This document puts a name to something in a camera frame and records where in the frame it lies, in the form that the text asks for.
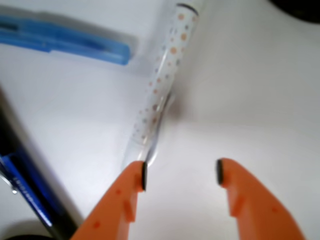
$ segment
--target white table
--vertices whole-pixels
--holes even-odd
[[[44,157],[39,167],[80,224],[120,173],[170,1],[0,5],[11,7],[1,13],[94,25],[133,48],[122,67],[0,45],[1,88]],[[210,0],[181,65],[129,239],[238,239],[216,182],[222,156],[254,173],[307,239],[320,239],[319,62],[320,25],[295,20],[266,0]],[[0,239],[45,232],[21,196],[2,181],[0,191]]]

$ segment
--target orange plastic part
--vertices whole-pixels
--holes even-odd
[[[145,188],[145,163],[131,163],[115,180],[71,240],[127,240],[136,218],[138,193]]]
[[[241,240],[304,240],[280,201],[234,160],[217,164],[218,181],[227,190],[230,215],[237,218]]]

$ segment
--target clear pen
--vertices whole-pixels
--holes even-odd
[[[185,0],[175,6],[173,21],[155,59],[152,78],[147,86],[146,100],[137,114],[125,152],[123,168],[133,161],[151,163],[151,159],[155,157],[155,145],[164,109],[168,106],[168,96],[205,1]]]

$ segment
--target black pen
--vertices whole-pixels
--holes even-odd
[[[67,210],[49,187],[26,148],[17,137],[22,128],[1,99],[0,109],[0,176],[13,193],[20,192],[49,233],[56,240],[68,240],[77,230]]]

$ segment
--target pen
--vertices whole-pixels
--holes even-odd
[[[42,52],[61,51],[126,65],[128,45],[38,20],[0,15],[0,43]]]
[[[77,226],[55,196],[21,144],[7,116],[3,101],[0,109],[0,176],[27,201],[34,213],[56,240],[68,240]]]
[[[155,59],[146,99],[137,114],[133,133],[125,151],[123,168],[133,161],[149,161],[149,158],[152,158],[150,151],[153,154],[155,152],[154,144],[158,141],[159,124],[168,95],[205,1],[189,0],[175,6],[173,21]]]

